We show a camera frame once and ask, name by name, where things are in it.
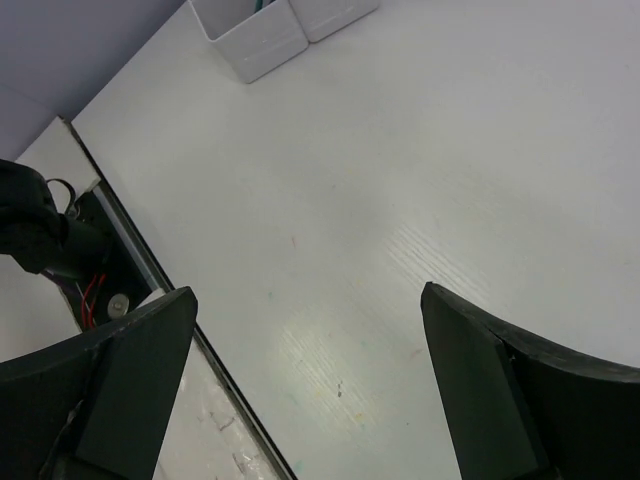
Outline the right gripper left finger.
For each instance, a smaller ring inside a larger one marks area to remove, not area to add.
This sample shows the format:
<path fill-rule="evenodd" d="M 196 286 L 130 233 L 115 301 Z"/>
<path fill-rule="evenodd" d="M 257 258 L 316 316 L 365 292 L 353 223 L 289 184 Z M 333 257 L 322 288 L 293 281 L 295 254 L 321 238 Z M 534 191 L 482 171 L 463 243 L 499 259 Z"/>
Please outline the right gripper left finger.
<path fill-rule="evenodd" d="M 2 478 L 152 478 L 196 316 L 182 287 L 2 363 Z"/>

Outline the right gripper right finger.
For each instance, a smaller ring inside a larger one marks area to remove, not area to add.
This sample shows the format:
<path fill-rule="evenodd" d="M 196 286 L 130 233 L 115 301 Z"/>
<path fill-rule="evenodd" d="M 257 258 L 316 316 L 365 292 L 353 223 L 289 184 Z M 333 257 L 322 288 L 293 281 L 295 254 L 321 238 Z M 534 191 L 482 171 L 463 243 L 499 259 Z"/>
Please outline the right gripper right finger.
<path fill-rule="evenodd" d="M 638 478 L 638 369 L 533 334 L 433 282 L 420 307 L 462 478 Z"/>

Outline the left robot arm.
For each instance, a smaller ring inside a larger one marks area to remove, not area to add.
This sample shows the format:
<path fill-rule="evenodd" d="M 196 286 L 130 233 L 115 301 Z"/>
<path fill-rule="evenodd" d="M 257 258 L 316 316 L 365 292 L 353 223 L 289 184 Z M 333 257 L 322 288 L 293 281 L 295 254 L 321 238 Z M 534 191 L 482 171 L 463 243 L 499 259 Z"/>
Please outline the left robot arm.
<path fill-rule="evenodd" d="M 99 228 L 57 210 L 48 181 L 36 170 L 1 162 L 1 253 L 28 273 L 82 280 L 99 274 L 111 239 Z"/>

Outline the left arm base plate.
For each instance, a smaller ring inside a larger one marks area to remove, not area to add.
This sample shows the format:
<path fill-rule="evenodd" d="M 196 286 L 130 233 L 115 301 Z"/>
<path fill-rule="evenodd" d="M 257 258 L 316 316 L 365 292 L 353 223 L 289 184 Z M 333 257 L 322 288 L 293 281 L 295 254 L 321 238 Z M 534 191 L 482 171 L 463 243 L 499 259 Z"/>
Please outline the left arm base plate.
<path fill-rule="evenodd" d="M 119 319 L 172 289 L 130 216 L 104 181 L 74 199 L 66 212 L 106 237 L 105 255 L 80 278 L 45 270 L 85 332 Z"/>

